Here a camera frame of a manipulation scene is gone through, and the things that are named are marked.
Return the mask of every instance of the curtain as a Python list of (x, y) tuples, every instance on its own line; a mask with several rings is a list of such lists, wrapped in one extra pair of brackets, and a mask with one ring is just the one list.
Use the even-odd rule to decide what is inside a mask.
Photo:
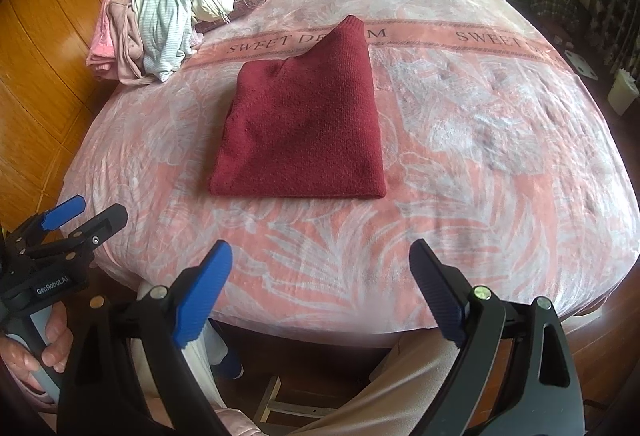
[(638, 0), (591, 0), (588, 39), (612, 73), (625, 69), (640, 76), (640, 3)]

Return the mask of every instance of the red cloth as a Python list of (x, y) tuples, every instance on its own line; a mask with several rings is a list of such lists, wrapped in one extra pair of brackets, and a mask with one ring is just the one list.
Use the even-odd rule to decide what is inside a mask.
[(298, 57), (242, 66), (209, 190), (296, 198), (386, 194), (362, 21), (348, 16)]

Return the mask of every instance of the metal screw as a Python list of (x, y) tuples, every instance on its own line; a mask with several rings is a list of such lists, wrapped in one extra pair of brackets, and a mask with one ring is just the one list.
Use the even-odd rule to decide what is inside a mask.
[(92, 297), (91, 300), (89, 301), (89, 306), (91, 306), (91, 308), (93, 308), (94, 310), (97, 310), (98, 308), (102, 308), (103, 304), (104, 304), (104, 297), (102, 295), (96, 295), (95, 297)]
[(154, 286), (149, 292), (149, 295), (151, 295), (152, 299), (164, 299), (166, 297), (167, 291), (168, 290), (166, 286)]
[(551, 310), (551, 301), (546, 297), (538, 297), (536, 299), (536, 304), (538, 304), (538, 306), (543, 310)]
[(474, 295), (479, 299), (486, 301), (491, 298), (491, 290), (489, 290), (486, 286), (476, 286), (474, 288)]

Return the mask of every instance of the pink floral bed sheet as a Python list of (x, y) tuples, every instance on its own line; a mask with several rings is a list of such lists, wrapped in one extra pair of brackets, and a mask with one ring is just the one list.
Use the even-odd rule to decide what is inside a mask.
[[(304, 51), (349, 14), (367, 25), (386, 197), (210, 196), (243, 62)], [(212, 316), (288, 337), (435, 326), (408, 267), (418, 238), (472, 284), (547, 295), (559, 314), (612, 291), (639, 252), (638, 203), (603, 116), (504, 0), (269, 0), (208, 33), (166, 83), (119, 87), (60, 200), (75, 194), (88, 213), (129, 211), (97, 250), (114, 278), (169, 285), (225, 239), (234, 267)]]

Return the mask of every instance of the trash can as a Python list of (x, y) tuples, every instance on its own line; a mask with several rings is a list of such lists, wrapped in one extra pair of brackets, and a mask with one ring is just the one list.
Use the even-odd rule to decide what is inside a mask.
[(638, 87), (629, 72), (618, 70), (616, 80), (613, 82), (613, 87), (607, 97), (614, 111), (622, 116), (631, 103), (638, 98), (638, 95)]

